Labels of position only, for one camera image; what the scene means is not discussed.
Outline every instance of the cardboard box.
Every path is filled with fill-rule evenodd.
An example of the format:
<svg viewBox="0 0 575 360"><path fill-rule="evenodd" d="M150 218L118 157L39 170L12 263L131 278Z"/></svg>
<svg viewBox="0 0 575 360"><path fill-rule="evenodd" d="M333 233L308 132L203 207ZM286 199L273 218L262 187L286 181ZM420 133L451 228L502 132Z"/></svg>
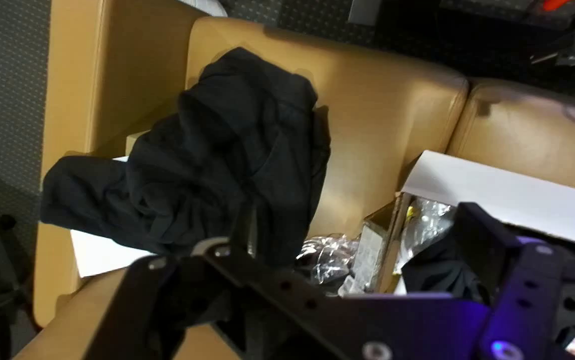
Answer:
<svg viewBox="0 0 575 360"><path fill-rule="evenodd" d="M575 187L436 151L423 151L393 207L378 272L378 291L391 291L397 282L393 267L401 253L407 209L414 197L447 206L476 201L505 224L575 242Z"/></svg>

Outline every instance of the white paper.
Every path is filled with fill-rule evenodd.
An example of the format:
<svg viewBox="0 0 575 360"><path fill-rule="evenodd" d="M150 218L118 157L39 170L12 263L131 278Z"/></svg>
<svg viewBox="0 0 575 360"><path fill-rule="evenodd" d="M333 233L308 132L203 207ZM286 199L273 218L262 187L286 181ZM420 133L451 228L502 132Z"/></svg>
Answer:
<svg viewBox="0 0 575 360"><path fill-rule="evenodd" d="M423 151L403 192L456 206L476 201L507 224L575 242L575 187Z"/></svg>
<svg viewBox="0 0 575 360"><path fill-rule="evenodd" d="M210 14L210 15L226 17L226 10L224 10L224 6L219 0L181 0L181 1L185 1L185 4L188 4L192 7L197 7L197 10L203 10L203 12Z"/></svg>
<svg viewBox="0 0 575 360"><path fill-rule="evenodd" d="M88 231L70 229L70 239L80 278L126 267L135 260L150 256L147 250L126 247Z"/></svg>

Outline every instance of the aluminum foil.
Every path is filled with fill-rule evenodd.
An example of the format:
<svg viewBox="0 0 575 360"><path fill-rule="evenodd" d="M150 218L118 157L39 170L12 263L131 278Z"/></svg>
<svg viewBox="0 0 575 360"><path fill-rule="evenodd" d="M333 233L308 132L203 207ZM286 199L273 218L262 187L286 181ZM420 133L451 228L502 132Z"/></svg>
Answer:
<svg viewBox="0 0 575 360"><path fill-rule="evenodd" d="M414 253L434 243L452 226L455 209L455 206L426 197L414 197L411 201L401 236L401 252L395 262L397 274Z"/></svg>
<svg viewBox="0 0 575 360"><path fill-rule="evenodd" d="M296 256L299 270L324 285L349 276L359 242L349 236L312 236Z"/></svg>

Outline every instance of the black equipment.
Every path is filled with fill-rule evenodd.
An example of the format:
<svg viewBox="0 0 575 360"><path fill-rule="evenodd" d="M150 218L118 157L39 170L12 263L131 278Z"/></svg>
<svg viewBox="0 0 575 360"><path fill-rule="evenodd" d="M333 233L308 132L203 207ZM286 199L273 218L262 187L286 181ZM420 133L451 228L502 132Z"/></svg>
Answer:
<svg viewBox="0 0 575 360"><path fill-rule="evenodd" d="M240 357L432 360L574 357L575 245L524 243L476 204L455 236L484 305L451 296L328 297L290 270L248 256L259 213L203 258L143 258L129 267L86 357L172 357L185 329L210 321Z"/></svg>

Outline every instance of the screw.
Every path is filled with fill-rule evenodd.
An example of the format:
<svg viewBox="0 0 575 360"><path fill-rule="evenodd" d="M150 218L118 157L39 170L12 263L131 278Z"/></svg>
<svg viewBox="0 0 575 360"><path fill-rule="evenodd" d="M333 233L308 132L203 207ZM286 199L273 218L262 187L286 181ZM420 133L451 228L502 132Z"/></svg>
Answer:
<svg viewBox="0 0 575 360"><path fill-rule="evenodd" d="M155 260L150 260L149 262L149 270L163 270L163 267L167 267L167 258L155 258Z"/></svg>
<svg viewBox="0 0 575 360"><path fill-rule="evenodd" d="M216 258L226 258L226 256L231 256L231 247L229 245L220 245L220 247L215 250L215 256Z"/></svg>
<svg viewBox="0 0 575 360"><path fill-rule="evenodd" d="M550 245L536 245L536 250L538 250L539 253L553 256L553 250L551 250Z"/></svg>
<svg viewBox="0 0 575 360"><path fill-rule="evenodd" d="M490 342L490 353L495 360L524 360L524 352L512 342Z"/></svg>
<svg viewBox="0 0 575 360"><path fill-rule="evenodd" d="M364 360L391 360L391 349L383 342L366 342L363 346Z"/></svg>

